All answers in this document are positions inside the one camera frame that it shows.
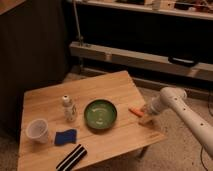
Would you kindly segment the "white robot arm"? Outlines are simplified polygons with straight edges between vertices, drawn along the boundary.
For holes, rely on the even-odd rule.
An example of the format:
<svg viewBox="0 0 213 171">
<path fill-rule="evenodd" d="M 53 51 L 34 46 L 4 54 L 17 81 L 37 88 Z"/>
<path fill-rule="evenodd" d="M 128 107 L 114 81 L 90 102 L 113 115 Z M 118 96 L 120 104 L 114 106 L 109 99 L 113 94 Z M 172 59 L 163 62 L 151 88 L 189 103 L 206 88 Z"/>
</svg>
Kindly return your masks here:
<svg viewBox="0 0 213 171">
<path fill-rule="evenodd" d="M 185 103 L 186 98 L 187 93 L 184 89 L 164 87 L 158 96 L 142 107 L 142 111 L 153 117 L 168 108 L 173 110 L 213 159 L 213 126 Z"/>
</svg>

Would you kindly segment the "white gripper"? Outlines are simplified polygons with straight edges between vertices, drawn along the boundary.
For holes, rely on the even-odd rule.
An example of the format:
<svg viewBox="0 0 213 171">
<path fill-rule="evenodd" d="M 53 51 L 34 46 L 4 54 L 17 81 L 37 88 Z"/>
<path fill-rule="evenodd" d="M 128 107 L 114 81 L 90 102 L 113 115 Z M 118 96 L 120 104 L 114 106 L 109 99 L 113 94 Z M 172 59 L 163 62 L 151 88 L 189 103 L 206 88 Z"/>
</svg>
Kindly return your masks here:
<svg viewBox="0 0 213 171">
<path fill-rule="evenodd" d="M 139 119 L 139 124 L 142 126 L 148 124 L 154 119 L 154 117 L 150 115 L 159 115 L 166 109 L 167 105 L 164 103 L 164 100 L 160 96 L 152 98 L 142 107 L 142 111 L 148 115 L 142 116 Z"/>
</svg>

